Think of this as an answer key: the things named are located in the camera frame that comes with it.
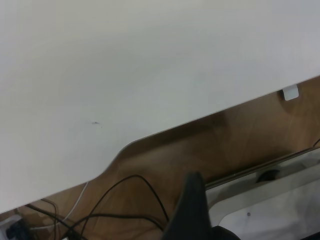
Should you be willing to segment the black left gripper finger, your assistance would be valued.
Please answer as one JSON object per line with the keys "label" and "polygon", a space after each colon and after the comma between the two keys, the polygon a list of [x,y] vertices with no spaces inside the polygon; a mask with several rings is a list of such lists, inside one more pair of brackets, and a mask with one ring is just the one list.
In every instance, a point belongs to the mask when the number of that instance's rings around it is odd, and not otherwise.
{"label": "black left gripper finger", "polygon": [[162,239],[213,239],[205,184],[200,173],[192,172],[187,175],[177,207],[165,227]]}

